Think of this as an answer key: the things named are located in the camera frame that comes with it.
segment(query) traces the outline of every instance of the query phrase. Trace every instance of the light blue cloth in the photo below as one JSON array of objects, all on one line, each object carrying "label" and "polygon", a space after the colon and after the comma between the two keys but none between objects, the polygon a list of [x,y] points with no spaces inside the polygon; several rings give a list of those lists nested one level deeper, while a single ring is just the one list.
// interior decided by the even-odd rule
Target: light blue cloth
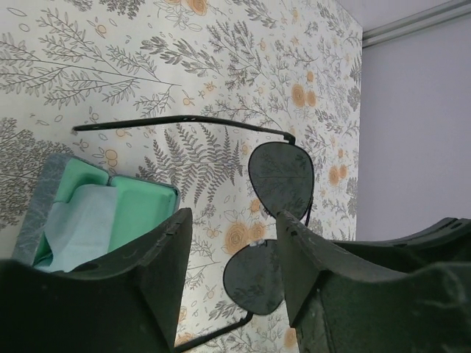
[{"label": "light blue cloth", "polygon": [[44,229],[52,262],[44,260],[35,267],[69,272],[107,254],[117,197],[116,188],[83,185],[75,190],[69,203],[55,203]]}]

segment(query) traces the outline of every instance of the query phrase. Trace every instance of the wall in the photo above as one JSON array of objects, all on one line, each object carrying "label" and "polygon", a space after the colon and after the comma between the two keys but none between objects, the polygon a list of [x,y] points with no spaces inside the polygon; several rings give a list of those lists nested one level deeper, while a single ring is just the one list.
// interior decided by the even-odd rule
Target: wall
[{"label": "wall", "polygon": [[[43,161],[73,153],[112,174],[170,182],[193,210],[177,343],[240,318],[222,272],[249,242],[276,236],[247,163],[278,136],[208,124],[71,134],[77,124],[176,114],[296,135],[315,162],[311,226],[355,237],[361,27],[335,1],[25,3],[0,9],[1,255],[11,253]],[[286,309],[199,352],[223,347],[296,350]]]},{"label": "wall", "polygon": [[471,218],[471,17],[364,50],[358,240]]}]

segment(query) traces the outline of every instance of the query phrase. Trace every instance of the ceiling molding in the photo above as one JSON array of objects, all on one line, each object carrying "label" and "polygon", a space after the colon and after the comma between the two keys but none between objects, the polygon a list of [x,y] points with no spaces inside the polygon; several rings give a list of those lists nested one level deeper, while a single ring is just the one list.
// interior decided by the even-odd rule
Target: ceiling molding
[{"label": "ceiling molding", "polygon": [[437,26],[471,13],[471,0],[452,0],[385,26],[363,33],[363,48]]}]

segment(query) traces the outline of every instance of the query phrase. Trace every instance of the white ceiling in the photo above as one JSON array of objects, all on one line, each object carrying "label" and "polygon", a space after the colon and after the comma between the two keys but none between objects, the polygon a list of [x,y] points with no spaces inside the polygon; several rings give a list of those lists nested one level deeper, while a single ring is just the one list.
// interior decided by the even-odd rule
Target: white ceiling
[{"label": "white ceiling", "polygon": [[401,18],[420,13],[448,0],[337,0],[369,31]]}]

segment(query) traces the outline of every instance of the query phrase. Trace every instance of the orange flower pattern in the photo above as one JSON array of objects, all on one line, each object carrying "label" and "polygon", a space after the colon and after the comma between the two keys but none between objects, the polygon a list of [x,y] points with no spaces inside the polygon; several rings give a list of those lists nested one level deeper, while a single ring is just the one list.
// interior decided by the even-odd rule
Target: orange flower pattern
[{"label": "orange flower pattern", "polygon": [[266,226],[261,222],[256,222],[249,230],[250,241],[260,240],[265,237]]},{"label": "orange flower pattern", "polygon": [[[247,164],[257,146],[281,138],[215,124],[71,126],[206,115],[290,132],[315,165],[310,227],[329,238],[341,231],[354,237],[362,31],[334,0],[120,0],[109,7],[114,2],[2,3],[11,25],[1,50],[15,60],[0,60],[9,117],[0,117],[0,152],[19,163],[0,160],[0,195],[10,203],[0,212],[0,257],[11,255],[8,244],[28,206],[14,190],[34,190],[52,152],[110,174],[173,184],[194,220],[175,337],[181,344],[226,324],[231,302],[221,278],[230,257],[254,240],[276,238]],[[262,337],[269,321],[273,342]],[[224,339],[223,350],[294,351],[295,334],[285,335],[285,327],[280,309],[241,329],[250,337],[243,348]]]},{"label": "orange flower pattern", "polygon": [[315,107],[316,106],[317,97],[316,97],[316,94],[314,94],[314,92],[312,90],[310,90],[306,94],[306,101],[307,101],[309,107]]},{"label": "orange flower pattern", "polygon": [[225,238],[225,246],[228,254],[234,255],[247,245],[249,230],[243,223],[234,223],[228,229]]},{"label": "orange flower pattern", "polygon": [[340,180],[339,169],[337,168],[336,165],[334,165],[329,170],[329,183],[332,186],[337,186],[339,184],[339,180]]},{"label": "orange flower pattern", "polygon": [[342,164],[339,169],[340,179],[345,179],[348,175],[348,168],[345,164]]},{"label": "orange flower pattern", "polygon": [[308,71],[308,82],[313,82],[314,81],[314,73],[312,71]]},{"label": "orange flower pattern", "polygon": [[188,6],[199,16],[204,16],[208,12],[208,3],[206,0],[186,0]]},{"label": "orange flower pattern", "polygon": [[296,343],[296,330],[290,327],[285,332],[285,347],[291,349],[296,346]]},{"label": "orange flower pattern", "polygon": [[304,97],[304,88],[302,88],[302,85],[298,85],[298,84],[293,85],[291,89],[291,97],[296,107],[298,108],[304,107],[305,97]]}]

